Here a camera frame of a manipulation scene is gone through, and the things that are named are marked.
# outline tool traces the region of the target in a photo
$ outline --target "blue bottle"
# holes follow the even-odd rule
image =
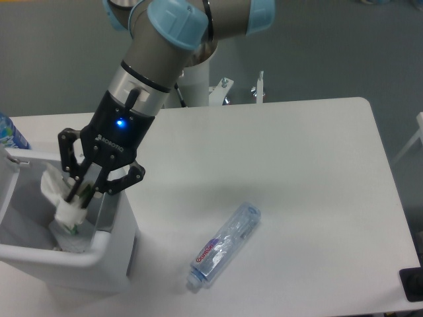
[[[391,2],[391,0],[362,0],[362,3],[366,5],[383,5],[388,2]]]
[[[412,2],[418,10],[423,11],[423,0],[412,0]]]
[[[13,125],[12,120],[0,112],[0,144],[16,149],[30,149],[28,141]]]
[[[258,224],[261,212],[243,203],[191,262],[191,289],[209,286]]]

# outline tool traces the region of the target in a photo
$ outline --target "white cloth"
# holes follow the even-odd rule
[[[68,229],[75,225],[80,225],[87,216],[87,210],[80,207],[78,199],[67,203],[63,197],[69,192],[70,188],[65,183],[61,172],[50,163],[46,163],[47,169],[41,177],[41,192],[56,207],[54,219]]]

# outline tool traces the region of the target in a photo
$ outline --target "white table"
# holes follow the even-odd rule
[[[90,114],[13,118],[34,147]],[[163,110],[127,193],[141,229],[132,288],[47,286],[0,264],[2,316],[341,316],[422,308],[419,265],[376,124],[361,98]],[[189,263],[239,204],[262,222],[211,289]]]

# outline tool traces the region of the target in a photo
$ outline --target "white container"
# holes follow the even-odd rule
[[[29,150],[8,152],[22,163],[10,162],[0,149],[0,260],[53,285],[114,293],[129,287],[139,229],[126,194],[104,195],[91,202],[87,220],[95,233],[88,250],[56,251],[48,230],[55,209],[41,194],[40,181],[44,162],[59,168],[60,158]],[[90,172],[88,178],[98,173],[95,168]],[[119,178],[124,171],[113,173]]]

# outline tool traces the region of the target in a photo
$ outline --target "bottle label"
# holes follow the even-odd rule
[[[0,144],[17,149],[30,149],[28,141],[20,134],[10,118],[0,114]]]
[[[215,245],[219,242],[219,239],[211,239],[206,246],[203,248],[203,250],[198,254],[198,257],[196,258],[196,262],[200,263],[206,256],[207,254],[213,250],[213,248],[215,247]]]

